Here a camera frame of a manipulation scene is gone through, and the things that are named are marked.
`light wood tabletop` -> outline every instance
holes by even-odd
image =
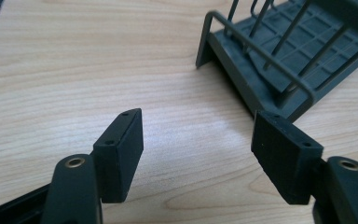
[[[250,4],[237,13],[248,17]],[[119,113],[139,107],[145,150],[127,201],[103,205],[104,223],[313,223],[313,201],[286,204],[255,159],[253,117],[225,72],[195,67],[205,14],[230,6],[6,0],[0,204],[49,183],[59,160],[90,153]],[[358,160],[358,69],[295,125],[324,159]]]

